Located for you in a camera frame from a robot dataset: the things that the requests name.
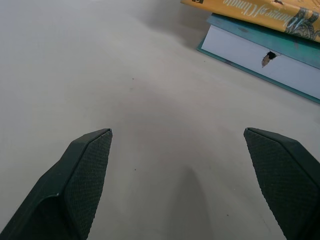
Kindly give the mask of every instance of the teal book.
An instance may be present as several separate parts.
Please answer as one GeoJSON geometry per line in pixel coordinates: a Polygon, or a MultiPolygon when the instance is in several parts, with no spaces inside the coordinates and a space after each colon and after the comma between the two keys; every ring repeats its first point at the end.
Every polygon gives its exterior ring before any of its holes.
{"type": "Polygon", "coordinates": [[[198,50],[320,103],[320,43],[212,14],[198,50]]]}

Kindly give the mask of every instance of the textured gripper pad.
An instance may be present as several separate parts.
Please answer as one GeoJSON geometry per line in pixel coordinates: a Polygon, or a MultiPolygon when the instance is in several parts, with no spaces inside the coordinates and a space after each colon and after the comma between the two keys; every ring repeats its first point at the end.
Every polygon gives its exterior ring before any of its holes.
{"type": "Polygon", "coordinates": [[[88,238],[103,191],[111,140],[108,131],[87,146],[64,192],[71,221],[82,240],[88,238]]]}
{"type": "Polygon", "coordinates": [[[262,194],[283,234],[288,240],[308,239],[307,229],[319,211],[319,187],[281,141],[277,142],[278,136],[274,133],[274,138],[268,138],[249,129],[244,132],[262,194]]]}

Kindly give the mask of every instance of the floor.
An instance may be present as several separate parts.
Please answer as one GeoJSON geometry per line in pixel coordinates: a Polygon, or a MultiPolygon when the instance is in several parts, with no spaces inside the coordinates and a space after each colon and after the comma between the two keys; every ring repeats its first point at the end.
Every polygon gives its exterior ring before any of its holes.
{"type": "Polygon", "coordinates": [[[320,105],[195,50],[178,0],[0,3],[0,230],[81,135],[112,128],[89,240],[284,240],[246,127],[320,160],[320,105]]]}

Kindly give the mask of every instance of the yellow book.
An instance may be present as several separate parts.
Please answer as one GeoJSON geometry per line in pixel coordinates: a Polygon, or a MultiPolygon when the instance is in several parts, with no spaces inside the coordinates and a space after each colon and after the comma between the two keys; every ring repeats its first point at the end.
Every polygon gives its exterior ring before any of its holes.
{"type": "Polygon", "coordinates": [[[320,42],[320,0],[181,0],[181,2],[320,42]]]}

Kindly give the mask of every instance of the book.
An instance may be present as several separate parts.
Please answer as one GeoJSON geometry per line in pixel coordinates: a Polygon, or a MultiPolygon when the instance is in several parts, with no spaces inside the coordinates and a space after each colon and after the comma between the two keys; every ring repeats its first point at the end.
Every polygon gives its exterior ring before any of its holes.
{"type": "Polygon", "coordinates": [[[320,103],[320,44],[212,14],[198,50],[320,103]]]}
{"type": "Polygon", "coordinates": [[[320,42],[320,0],[181,0],[181,2],[320,42]]]}

